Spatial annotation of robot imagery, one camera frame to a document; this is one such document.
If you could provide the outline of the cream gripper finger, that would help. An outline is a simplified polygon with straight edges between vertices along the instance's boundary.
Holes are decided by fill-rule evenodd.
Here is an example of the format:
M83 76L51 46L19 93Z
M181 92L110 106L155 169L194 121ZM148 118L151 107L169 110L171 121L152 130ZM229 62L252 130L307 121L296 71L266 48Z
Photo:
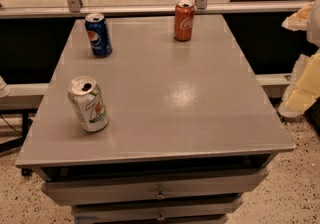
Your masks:
M312 7L313 7L313 2L304 5L297 12L287 17L282 22L282 27L291 31L306 31L307 20Z
M320 98L320 52L311 57L301 55L291 73L278 108L281 116L295 118L302 115Z

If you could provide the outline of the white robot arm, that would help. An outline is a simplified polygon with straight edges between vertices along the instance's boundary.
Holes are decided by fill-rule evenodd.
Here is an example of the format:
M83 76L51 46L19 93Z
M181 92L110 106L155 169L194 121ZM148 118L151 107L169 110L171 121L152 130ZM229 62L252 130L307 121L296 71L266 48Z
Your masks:
M305 31L307 41L318 47L308 57L301 54L294 64L290 84L278 108L281 116L302 115L320 98L320 0L313 0L287 17L282 26L291 31Z

